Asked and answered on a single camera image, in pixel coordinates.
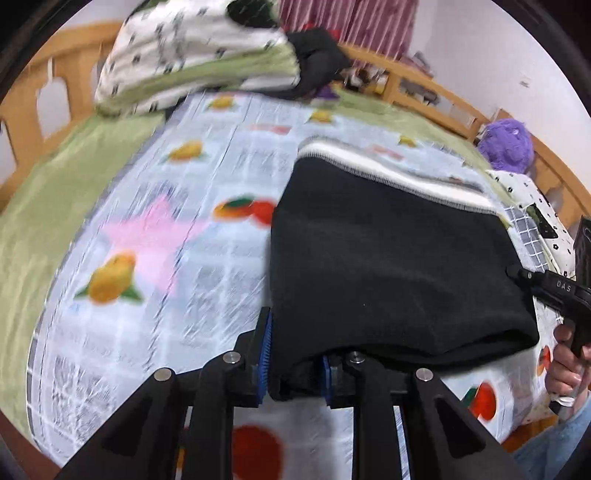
metal screw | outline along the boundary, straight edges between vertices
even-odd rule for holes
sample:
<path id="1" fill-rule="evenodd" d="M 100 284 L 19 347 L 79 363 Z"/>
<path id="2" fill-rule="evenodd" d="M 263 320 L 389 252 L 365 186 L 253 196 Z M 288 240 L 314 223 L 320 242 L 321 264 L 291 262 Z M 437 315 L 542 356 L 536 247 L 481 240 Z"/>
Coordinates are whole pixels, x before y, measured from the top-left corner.
<path id="1" fill-rule="evenodd" d="M 166 382 L 173 376 L 173 371 L 169 368 L 159 368 L 154 372 L 154 378 L 158 382 Z"/>
<path id="2" fill-rule="evenodd" d="M 359 365 L 365 362 L 365 356 L 361 352 L 351 352 L 348 355 L 348 360 L 352 364 Z"/>
<path id="3" fill-rule="evenodd" d="M 241 355 L 238 352 L 226 352 L 223 354 L 222 359 L 227 363 L 227 364 L 237 364 L 240 359 L 241 359 Z"/>
<path id="4" fill-rule="evenodd" d="M 433 372 L 431 372 L 428 368 L 419 368 L 415 375 L 419 380 L 423 380 L 424 382 L 433 380 Z"/>

green blanket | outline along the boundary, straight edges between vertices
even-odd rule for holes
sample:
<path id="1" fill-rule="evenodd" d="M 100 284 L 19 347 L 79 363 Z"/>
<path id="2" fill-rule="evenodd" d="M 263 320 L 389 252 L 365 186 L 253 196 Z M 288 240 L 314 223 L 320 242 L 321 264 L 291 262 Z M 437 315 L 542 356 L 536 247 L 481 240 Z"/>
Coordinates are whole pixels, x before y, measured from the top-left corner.
<path id="1" fill-rule="evenodd" d="M 35 167 L 0 216 L 0 410 L 27 438 L 27 356 L 49 285 L 101 192 L 162 121 L 91 117 Z"/>

bedsheet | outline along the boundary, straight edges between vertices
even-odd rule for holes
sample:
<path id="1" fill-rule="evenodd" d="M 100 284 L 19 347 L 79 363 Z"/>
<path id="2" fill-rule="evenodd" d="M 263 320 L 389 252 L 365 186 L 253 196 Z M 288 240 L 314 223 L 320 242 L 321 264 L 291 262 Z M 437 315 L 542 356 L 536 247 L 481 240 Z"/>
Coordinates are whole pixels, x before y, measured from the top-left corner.
<path id="1" fill-rule="evenodd" d="M 454 151 L 472 168 L 490 166 L 469 142 L 403 108 L 379 102 L 365 95 L 340 90 L 340 99 L 321 105 L 349 118 L 381 126 Z M 2 263 L 5 278 L 18 285 L 0 285 L 0 332 L 6 339 L 0 353 L 0 410 L 30 438 L 25 391 L 28 345 L 38 319 L 53 272 L 63 259 L 70 241 L 96 203 L 102 190 L 121 165 L 149 137 L 160 116 L 119 122 L 94 116 L 76 129 L 56 155 L 42 163 L 21 186 L 0 216 L 0 249 L 12 252 L 18 243 L 15 261 Z M 155 141 L 156 136 L 148 140 Z M 505 189 L 496 192 L 510 203 Z M 22 292 L 27 292 L 23 308 Z"/>
<path id="2" fill-rule="evenodd" d="M 0 410 L 27 438 L 27 356 L 51 279 L 96 199 L 162 121 L 91 117 L 0 215 Z"/>
<path id="3" fill-rule="evenodd" d="M 117 175 L 54 279 L 31 342 L 27 413 L 38 446 L 59 464 L 153 370 L 199 368 L 254 327 L 268 302 L 270 213 L 305 138 L 337 138 L 396 168 L 485 192 L 522 263 L 547 268 L 531 219 L 504 206 L 489 179 L 447 148 L 306 105 L 230 98 L 185 102 Z M 444 378 L 498 440 L 545 410 L 558 318 L 535 306 L 537 347 Z M 280 478 L 350 478 L 350 410 L 267 398 L 238 411 L 235 427 L 282 445 Z"/>

purple object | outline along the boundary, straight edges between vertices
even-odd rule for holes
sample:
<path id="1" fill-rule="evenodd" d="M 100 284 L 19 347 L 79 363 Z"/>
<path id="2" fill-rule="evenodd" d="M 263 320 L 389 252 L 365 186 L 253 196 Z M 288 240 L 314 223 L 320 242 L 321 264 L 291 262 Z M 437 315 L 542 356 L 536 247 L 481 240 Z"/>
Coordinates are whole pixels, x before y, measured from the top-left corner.
<path id="1" fill-rule="evenodd" d="M 316 92 L 316 98 L 320 98 L 322 100 L 338 100 L 340 97 L 333 92 L 330 85 L 324 85 Z"/>
<path id="2" fill-rule="evenodd" d="M 478 150 L 495 170 L 525 173 L 534 160 L 530 133 L 512 118 L 488 124 Z"/>

black folded shirt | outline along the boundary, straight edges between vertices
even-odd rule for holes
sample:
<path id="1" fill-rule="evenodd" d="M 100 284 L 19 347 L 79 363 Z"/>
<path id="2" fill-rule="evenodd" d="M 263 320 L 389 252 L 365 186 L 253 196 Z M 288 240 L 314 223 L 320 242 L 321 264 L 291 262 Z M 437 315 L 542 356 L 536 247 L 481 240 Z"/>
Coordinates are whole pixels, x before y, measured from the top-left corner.
<path id="1" fill-rule="evenodd" d="M 265 90 L 267 96 L 296 100 L 311 95 L 321 87 L 340 78 L 339 72 L 351 61 L 324 28 L 312 28 L 287 34 L 300 65 L 300 81 L 288 90 Z"/>
<path id="2" fill-rule="evenodd" d="M 271 229 L 271 395 L 327 352 L 441 372 L 534 346 L 532 297 L 505 274 L 515 264 L 496 215 L 299 159 Z"/>

